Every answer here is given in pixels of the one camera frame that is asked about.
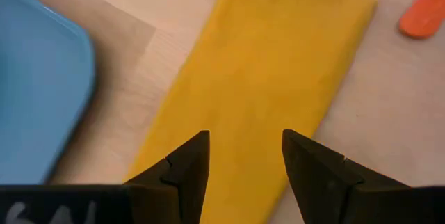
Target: orange plastic piece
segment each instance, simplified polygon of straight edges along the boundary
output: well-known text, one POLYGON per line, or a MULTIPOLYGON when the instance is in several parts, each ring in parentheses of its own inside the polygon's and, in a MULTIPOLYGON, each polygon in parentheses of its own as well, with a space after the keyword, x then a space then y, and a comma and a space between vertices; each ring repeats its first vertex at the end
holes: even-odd
POLYGON ((413 38, 434 35, 445 18, 445 0, 416 0, 403 15, 399 29, 413 38))

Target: blue plastic container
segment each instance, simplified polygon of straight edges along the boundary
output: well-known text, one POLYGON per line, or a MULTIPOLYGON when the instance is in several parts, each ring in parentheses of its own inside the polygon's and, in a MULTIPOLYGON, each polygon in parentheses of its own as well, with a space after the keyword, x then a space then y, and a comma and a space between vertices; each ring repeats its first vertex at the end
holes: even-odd
POLYGON ((41 184, 92 93, 80 26, 37 0, 0 0, 0 184, 41 184))

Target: wooden table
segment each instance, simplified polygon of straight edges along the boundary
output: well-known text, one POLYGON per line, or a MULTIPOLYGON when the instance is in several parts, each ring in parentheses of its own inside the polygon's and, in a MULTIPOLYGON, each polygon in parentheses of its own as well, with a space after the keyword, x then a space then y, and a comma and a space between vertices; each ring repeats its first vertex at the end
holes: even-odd
MULTIPOLYGON (((215 0, 41 1, 88 29, 97 48, 96 95, 52 182, 120 183, 215 0)), ((445 29, 401 36, 411 2, 379 0, 316 139, 409 185, 445 184, 445 29)), ((288 190, 271 222, 298 221, 288 190)))

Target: yellow cloth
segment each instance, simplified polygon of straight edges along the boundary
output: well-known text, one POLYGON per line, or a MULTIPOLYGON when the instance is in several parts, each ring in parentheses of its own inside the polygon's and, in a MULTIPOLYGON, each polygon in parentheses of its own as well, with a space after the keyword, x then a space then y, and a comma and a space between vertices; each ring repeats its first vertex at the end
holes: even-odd
POLYGON ((374 0, 217 0, 131 169, 211 132, 201 223, 265 223, 287 183, 283 129, 311 136, 374 0))

